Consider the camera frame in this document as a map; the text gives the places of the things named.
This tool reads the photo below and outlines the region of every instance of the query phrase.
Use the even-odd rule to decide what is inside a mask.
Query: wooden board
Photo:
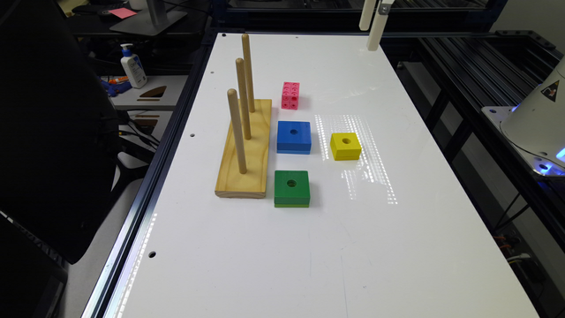
[[[255,112],[249,114],[251,139],[244,139],[247,173],[239,173],[236,144],[230,123],[222,165],[215,184],[221,198],[261,199],[267,188],[268,142],[271,128],[271,100],[255,100]]]

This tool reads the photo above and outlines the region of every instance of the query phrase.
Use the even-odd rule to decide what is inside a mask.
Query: pink lego brick
[[[284,110],[297,110],[299,96],[300,83],[284,82],[282,86],[282,108]]]

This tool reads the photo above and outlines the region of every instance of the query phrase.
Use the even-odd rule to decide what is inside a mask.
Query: green block
[[[275,208],[310,208],[310,204],[275,204]]]
[[[308,208],[309,205],[308,171],[275,171],[275,208]]]

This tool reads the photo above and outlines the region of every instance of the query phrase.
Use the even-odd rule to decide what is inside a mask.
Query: white table
[[[218,36],[117,316],[537,317],[382,50],[365,43],[251,35],[271,145],[267,198],[239,200],[214,195],[242,56],[240,34]],[[301,83],[298,111],[280,108],[284,81]],[[278,120],[312,123],[310,155],[276,153]],[[359,161],[333,160],[339,132],[358,134]],[[309,171],[310,208],[274,208],[275,170]]]

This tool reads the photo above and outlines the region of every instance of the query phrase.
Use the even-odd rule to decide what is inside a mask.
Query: pump bottle
[[[120,61],[124,67],[125,75],[127,75],[130,80],[132,87],[142,88],[147,83],[147,76],[143,71],[143,66],[141,66],[139,57],[136,54],[132,54],[132,52],[128,49],[128,47],[131,47],[132,45],[133,44],[130,43],[121,44],[124,57],[122,57]]]

